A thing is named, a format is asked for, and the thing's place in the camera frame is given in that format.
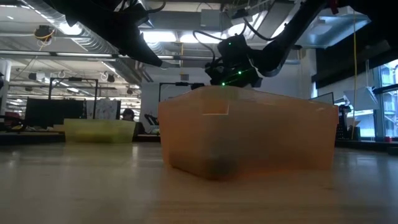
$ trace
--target cable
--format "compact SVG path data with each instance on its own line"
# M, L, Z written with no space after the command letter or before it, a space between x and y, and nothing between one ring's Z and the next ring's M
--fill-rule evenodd
M123 11L124 6L126 5L126 1L127 1L127 0L123 0L122 6L120 7L119 12L120 12L120 11Z
M210 52L213 54L213 60L211 61L211 63L214 63L214 61L216 60L216 54L214 53L214 50L213 50L211 47L207 46L206 44L200 42L200 40L198 39L198 37L197 37L197 35L196 35L195 33L199 33L199 34L203 34L203 35L208 35L208 36L210 36L210 37L213 37L213 36L210 35L210 34L206 34L205 32L202 32L202 31L200 31L200 30L194 30L194 31L192 32L193 37L199 42L199 44L201 44L202 46L206 47L206 48L207 48L208 50L210 50Z
M248 6L246 6L245 9L246 9L246 10L248 10L248 9L254 9L255 7L261 6L262 4L267 3L267 2L269 2L269 1L270 1L270 0L265 0L265 1L262 1L262 2L260 2L260 3L258 3L258 4L255 4L255 5L253 5L253 6L249 6L249 3L248 3Z
M35 35L36 30L33 32L33 35L34 35L37 39L45 39L45 41L47 41L47 39L48 39L49 37L51 37L51 36L54 34L54 32L55 32L55 29L53 29L52 32L51 32L51 34L45 35L45 36L43 36L43 37L38 37L38 36Z
M43 49L44 46L45 46L45 45L43 44L43 45L40 47L39 51L41 51L41 50ZM32 63L33 60L35 60L35 59L37 59L37 56L33 57L33 58L28 62L28 64L22 69L22 71L19 72L18 75L15 76L12 80L15 80L16 78L18 78L18 77L22 74L22 72L24 72L24 71L27 69L27 67L30 65L30 63Z
M212 7L211 5L209 5L207 2L201 2L201 3L199 3L199 5L198 5L198 7L197 7L196 12L198 11L199 7L200 7L203 3L205 3L208 7L210 7L210 9L214 10L213 7Z
M150 14L150 13L160 12L162 9L164 9L165 6L166 6L166 0L163 0L163 4L159 8L149 9L147 10L147 13Z
M243 35L244 34L244 31L246 30L246 23L244 24L244 27L243 27L243 30L242 30L242 32L241 32L241 34L240 35Z
M355 11L353 13L353 20L354 20L354 104L353 104L353 130L351 132L351 140L354 139L354 128L355 128L355 103L356 103L356 76L358 75L358 65L357 58L356 58L356 19L355 19Z
M223 41L223 40L224 40L224 39L222 39L222 38L215 37L215 36L213 36L213 35L207 34L207 33L203 32L203 31L200 31L200 30L194 30L193 32L194 32L194 33L197 32L197 33L199 33L199 34L201 34L201 35L205 35L205 36L211 37L211 38L216 39L216 40L220 40L220 41Z
M248 20L246 18L243 18L243 20L244 20L244 23L249 27L249 29L251 29L254 32L254 34L256 34L258 37L260 37L263 40L272 41L272 40L275 40L280 35L279 34L278 36L272 37L272 38L264 37L255 28L253 28L253 26L250 25L250 23L248 22Z

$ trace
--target wooden table surface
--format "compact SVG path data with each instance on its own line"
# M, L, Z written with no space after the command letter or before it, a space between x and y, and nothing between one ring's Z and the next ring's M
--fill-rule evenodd
M336 149L333 170L213 182L159 143L0 147L1 223L398 223L398 159Z

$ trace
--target robotic arm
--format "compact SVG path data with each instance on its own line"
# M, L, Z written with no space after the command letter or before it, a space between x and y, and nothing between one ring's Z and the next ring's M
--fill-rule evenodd
M236 34L222 40L217 46L221 57L206 65L205 71L211 77L212 85L244 87L250 84L252 87L259 87L262 78L258 76L258 73L264 77L277 75L294 44L322 9L330 7L333 13L337 13L338 6L351 6L356 11L367 14L372 20L376 20L380 15L377 9L373 10L372 2L365 0L306 0L286 25L284 31L274 39L258 34L245 20L245 24L260 38L273 41L262 50L254 50L247 46L243 34Z

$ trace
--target column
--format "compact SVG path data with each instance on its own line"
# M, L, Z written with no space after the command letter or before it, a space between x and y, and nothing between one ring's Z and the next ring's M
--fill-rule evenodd
M6 113L7 93L9 88L10 76L11 76L10 60L0 59L0 72L4 75L1 77L1 81L3 82L3 87L0 90L0 97L1 97L0 115L4 115Z

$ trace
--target yellow cable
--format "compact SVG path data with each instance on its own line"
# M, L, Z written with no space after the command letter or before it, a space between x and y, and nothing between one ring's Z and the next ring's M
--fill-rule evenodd
M354 128L355 128L355 101L356 101L356 76L358 74L358 65L356 61L356 27L355 27L355 11L353 13L354 19L354 104L353 104L353 130L351 132L351 140L354 139Z
M46 41L47 41L47 38L51 37L51 36L54 34L54 32L55 32L55 29L51 32L51 34L45 35L44 37L38 37L38 36L36 36L36 35L35 35L35 32L33 32L33 35L34 35L36 38L38 38L38 39L46 39Z

